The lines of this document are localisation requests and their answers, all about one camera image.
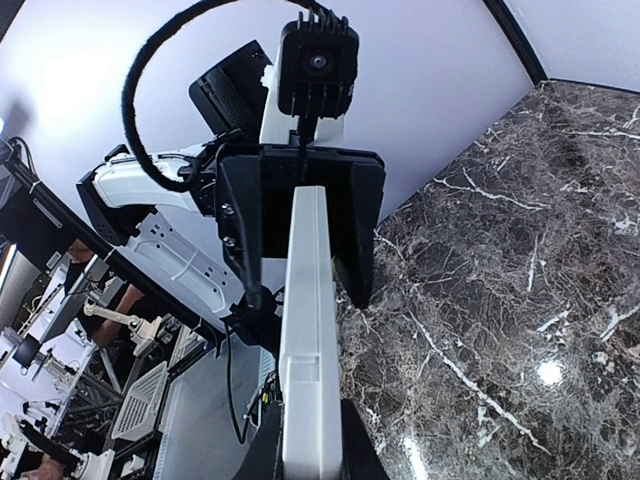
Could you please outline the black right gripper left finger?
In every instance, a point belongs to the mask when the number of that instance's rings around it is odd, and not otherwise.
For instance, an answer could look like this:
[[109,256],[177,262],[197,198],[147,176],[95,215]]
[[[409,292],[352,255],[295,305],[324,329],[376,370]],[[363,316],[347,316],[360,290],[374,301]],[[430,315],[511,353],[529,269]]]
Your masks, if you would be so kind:
[[283,478],[283,405],[270,404],[234,480]]

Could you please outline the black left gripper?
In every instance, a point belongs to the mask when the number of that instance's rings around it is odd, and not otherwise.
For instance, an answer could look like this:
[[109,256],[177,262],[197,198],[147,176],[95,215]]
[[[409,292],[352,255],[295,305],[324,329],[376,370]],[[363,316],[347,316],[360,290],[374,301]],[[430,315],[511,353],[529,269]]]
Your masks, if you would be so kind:
[[286,256],[294,190],[321,186],[340,280],[352,304],[367,308],[385,177],[384,162],[371,151],[223,146],[217,155],[216,220],[225,263],[242,283],[247,305],[262,303],[261,257]]

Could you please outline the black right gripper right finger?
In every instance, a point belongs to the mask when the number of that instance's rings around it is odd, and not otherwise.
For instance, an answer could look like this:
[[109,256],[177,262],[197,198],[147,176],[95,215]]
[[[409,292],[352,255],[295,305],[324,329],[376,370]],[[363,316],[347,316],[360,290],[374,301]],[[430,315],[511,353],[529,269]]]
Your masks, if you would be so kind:
[[342,479],[389,480],[353,402],[342,399]]

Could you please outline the white remote control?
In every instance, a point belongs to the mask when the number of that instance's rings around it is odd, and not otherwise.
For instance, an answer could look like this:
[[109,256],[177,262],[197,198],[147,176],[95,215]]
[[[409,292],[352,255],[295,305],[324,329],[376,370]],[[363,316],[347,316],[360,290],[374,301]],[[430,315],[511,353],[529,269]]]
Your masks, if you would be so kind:
[[292,205],[279,356],[286,479],[338,479],[343,458],[335,285],[325,189]]

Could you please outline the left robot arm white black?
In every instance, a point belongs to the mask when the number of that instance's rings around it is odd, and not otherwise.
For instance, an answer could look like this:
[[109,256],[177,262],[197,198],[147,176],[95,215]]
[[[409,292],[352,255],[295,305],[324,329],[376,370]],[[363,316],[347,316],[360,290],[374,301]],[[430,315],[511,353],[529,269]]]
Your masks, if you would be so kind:
[[77,186],[92,226],[107,242],[140,248],[244,343],[269,352],[279,347],[281,320],[274,294],[261,282],[261,263],[287,255],[295,190],[324,189],[331,257],[352,303],[364,308],[386,178],[373,152],[260,141],[260,128],[276,117],[269,98],[287,93],[293,113],[318,103],[319,111],[299,120],[317,126],[355,80],[355,43],[287,43],[284,52],[275,89],[262,82],[271,62],[254,41],[190,85],[213,140],[191,153],[151,157],[186,191],[161,188],[124,146]]

